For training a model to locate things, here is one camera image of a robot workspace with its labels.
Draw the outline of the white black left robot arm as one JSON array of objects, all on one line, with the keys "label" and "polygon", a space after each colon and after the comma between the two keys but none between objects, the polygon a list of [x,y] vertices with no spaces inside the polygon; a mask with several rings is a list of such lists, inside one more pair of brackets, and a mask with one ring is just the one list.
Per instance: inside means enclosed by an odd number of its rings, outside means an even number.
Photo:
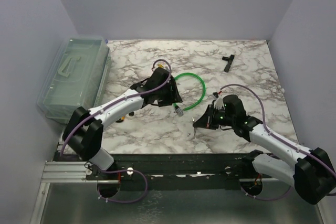
[{"label": "white black left robot arm", "polygon": [[148,105],[170,106],[182,102],[171,70],[156,68],[152,75],[133,84],[124,94],[91,109],[79,107],[73,112],[63,133],[63,146],[69,146],[83,160],[98,167],[104,179],[116,175],[113,157],[101,146],[104,130],[131,112]]}]

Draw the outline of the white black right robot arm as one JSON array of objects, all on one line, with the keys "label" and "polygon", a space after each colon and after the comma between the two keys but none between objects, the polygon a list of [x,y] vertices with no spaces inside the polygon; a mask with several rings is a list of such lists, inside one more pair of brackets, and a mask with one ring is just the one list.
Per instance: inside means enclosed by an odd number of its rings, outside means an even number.
[{"label": "white black right robot arm", "polygon": [[335,189],[335,170],[326,151],[311,150],[267,131],[263,121],[247,115],[238,96],[218,98],[193,122],[195,129],[216,130],[221,126],[231,127],[237,136],[274,154],[274,157],[261,151],[248,154],[241,165],[246,177],[263,174],[276,178],[294,188],[312,205]]}]

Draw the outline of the small silver key bunch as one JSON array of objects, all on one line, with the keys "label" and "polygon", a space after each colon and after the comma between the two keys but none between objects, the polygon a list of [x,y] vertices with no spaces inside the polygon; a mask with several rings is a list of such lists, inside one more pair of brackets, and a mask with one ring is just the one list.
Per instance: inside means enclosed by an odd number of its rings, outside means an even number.
[{"label": "small silver key bunch", "polygon": [[194,117],[192,117],[192,127],[193,127],[194,136],[195,136],[197,128],[194,126],[194,123],[195,123],[195,119]]}]

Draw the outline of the green cable lock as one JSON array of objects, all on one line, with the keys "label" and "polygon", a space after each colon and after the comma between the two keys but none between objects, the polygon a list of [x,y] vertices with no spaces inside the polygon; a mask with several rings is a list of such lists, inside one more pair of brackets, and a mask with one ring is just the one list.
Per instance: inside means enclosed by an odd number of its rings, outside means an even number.
[{"label": "green cable lock", "polygon": [[205,97],[205,94],[206,94],[205,82],[203,81],[203,79],[200,76],[198,76],[198,75],[196,75],[194,73],[191,73],[191,72],[185,72],[185,73],[178,74],[175,77],[175,80],[178,80],[178,79],[180,79],[182,77],[193,77],[193,78],[197,79],[200,82],[201,86],[202,86],[202,95],[201,95],[201,97],[194,104],[192,104],[192,105],[190,105],[188,107],[185,107],[183,109],[181,109],[176,103],[174,103],[173,104],[174,110],[177,113],[177,115],[179,115],[179,116],[183,116],[183,112],[184,111],[188,111],[188,110],[191,110],[191,109],[197,107],[203,101],[203,99]]}]

